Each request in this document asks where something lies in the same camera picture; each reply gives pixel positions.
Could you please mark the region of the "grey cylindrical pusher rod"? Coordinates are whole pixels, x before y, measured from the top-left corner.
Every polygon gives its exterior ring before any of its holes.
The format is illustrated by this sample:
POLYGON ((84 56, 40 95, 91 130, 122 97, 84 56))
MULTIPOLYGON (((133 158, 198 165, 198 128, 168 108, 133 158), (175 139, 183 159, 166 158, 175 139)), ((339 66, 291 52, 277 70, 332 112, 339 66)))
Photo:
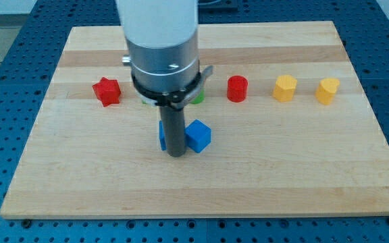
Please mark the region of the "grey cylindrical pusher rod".
POLYGON ((184 110, 165 106, 160 107, 159 112, 167 153, 181 157, 186 152, 184 110))

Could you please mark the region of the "black clamp ring mount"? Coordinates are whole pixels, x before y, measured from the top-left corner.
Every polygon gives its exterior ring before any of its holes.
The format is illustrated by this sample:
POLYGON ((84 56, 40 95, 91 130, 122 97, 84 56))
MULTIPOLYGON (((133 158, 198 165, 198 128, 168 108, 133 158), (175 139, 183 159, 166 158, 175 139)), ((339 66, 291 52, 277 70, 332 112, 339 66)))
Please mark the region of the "black clamp ring mount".
POLYGON ((138 82, 134 74, 131 74, 131 76, 136 93, 146 104, 160 107, 168 106, 172 109, 179 110, 198 97, 204 89, 206 79, 212 73, 213 66, 209 65, 202 72, 199 72, 190 84, 174 92, 155 92, 149 90, 138 82))

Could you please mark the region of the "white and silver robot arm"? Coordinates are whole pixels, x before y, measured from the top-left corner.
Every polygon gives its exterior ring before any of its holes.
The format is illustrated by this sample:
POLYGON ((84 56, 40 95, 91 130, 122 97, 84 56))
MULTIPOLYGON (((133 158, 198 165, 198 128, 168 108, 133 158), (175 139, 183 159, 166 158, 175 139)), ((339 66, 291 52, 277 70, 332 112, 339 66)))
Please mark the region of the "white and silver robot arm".
POLYGON ((213 72, 200 69, 197 0, 116 0, 131 68, 141 99, 159 108, 167 153, 186 152, 184 107, 213 72))

